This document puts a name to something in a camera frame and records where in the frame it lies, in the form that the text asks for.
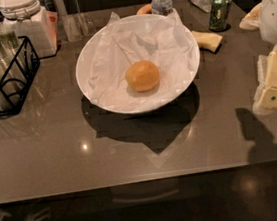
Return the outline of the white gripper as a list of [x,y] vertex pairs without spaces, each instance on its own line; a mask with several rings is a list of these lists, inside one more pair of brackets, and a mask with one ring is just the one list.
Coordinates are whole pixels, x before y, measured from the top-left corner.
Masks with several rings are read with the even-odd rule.
[[[244,30],[260,29],[264,41],[277,44],[277,0],[262,0],[244,18],[239,27]],[[269,55],[258,57],[257,79],[252,111],[269,115],[277,110],[277,45]]]

